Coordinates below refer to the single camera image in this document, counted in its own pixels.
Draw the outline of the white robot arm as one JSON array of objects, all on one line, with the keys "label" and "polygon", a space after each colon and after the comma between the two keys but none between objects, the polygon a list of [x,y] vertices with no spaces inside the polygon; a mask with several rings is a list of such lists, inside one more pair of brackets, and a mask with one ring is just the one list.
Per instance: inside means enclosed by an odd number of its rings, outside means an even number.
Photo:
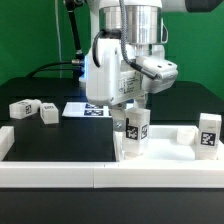
[{"label": "white robot arm", "polygon": [[171,87],[177,65],[165,59],[164,12],[211,12],[223,0],[87,0],[92,45],[86,56],[86,97],[107,106],[116,132],[126,130],[125,103]]}]

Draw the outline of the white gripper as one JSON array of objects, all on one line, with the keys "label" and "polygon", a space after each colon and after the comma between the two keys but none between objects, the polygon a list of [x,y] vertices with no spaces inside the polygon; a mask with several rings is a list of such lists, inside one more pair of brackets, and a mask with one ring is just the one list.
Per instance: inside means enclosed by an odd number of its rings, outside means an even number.
[{"label": "white gripper", "polygon": [[112,106],[110,113],[113,130],[126,130],[125,101],[134,99],[135,108],[146,108],[147,93],[158,93],[170,88],[178,75],[177,65],[159,54],[136,56],[127,45],[128,57],[143,67],[151,78],[132,69],[123,59],[119,43],[99,43],[96,55],[100,67],[87,57],[86,96],[91,104]]}]

